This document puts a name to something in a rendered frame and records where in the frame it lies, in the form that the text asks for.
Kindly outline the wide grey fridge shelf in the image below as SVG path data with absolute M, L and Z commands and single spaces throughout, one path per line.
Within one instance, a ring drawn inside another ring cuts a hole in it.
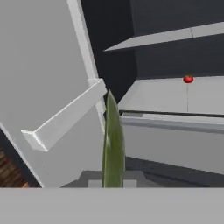
M 118 103 L 120 110 L 224 115 L 224 77 L 136 80 Z

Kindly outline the grey fridge door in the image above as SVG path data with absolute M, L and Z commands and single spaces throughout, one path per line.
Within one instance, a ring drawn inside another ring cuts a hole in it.
M 81 0 L 0 0 L 0 130 L 43 187 L 102 167 L 104 117 L 93 106 L 49 151 L 34 131 L 99 78 Z

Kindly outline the fridge with dark interior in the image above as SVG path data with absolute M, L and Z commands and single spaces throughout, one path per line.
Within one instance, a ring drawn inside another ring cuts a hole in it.
M 133 33 L 130 0 L 80 0 L 96 70 L 115 99 L 120 101 L 137 77 L 132 52 L 117 56 L 103 50 Z M 224 175 L 153 162 L 125 158 L 126 169 L 141 171 L 150 181 L 163 187 L 224 187 Z

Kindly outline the thin grey fridge shelf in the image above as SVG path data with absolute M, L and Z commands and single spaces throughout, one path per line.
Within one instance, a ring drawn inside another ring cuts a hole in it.
M 165 31 L 129 38 L 117 45 L 113 45 L 110 48 L 105 49 L 105 52 L 128 49 L 132 47 L 168 43 L 185 39 L 196 39 L 220 34 L 224 34 L 224 22 L 204 24 L 194 27 L 188 27 L 185 29 Z

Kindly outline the grey fridge drawer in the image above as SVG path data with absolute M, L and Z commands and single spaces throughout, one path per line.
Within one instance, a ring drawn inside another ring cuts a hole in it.
M 224 118 L 123 115 L 126 154 L 168 165 L 224 174 Z

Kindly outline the white fridge door shelf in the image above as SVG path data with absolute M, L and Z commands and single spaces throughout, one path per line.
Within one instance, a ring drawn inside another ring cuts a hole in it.
M 96 106 L 100 121 L 105 111 L 102 103 L 107 93 L 103 79 L 88 80 L 90 87 L 68 103 L 61 111 L 48 119 L 34 131 L 22 133 L 34 150 L 49 151 L 93 106 Z

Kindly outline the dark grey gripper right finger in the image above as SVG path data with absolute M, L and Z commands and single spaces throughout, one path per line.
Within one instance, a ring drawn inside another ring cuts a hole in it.
M 126 188 L 159 187 L 159 184 L 148 180 L 141 171 L 125 171 L 123 186 Z

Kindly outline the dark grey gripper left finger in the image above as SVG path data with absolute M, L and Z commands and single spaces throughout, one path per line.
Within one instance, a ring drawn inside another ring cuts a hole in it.
M 102 172 L 101 171 L 83 171 L 78 179 L 65 184 L 65 188 L 101 188 Z

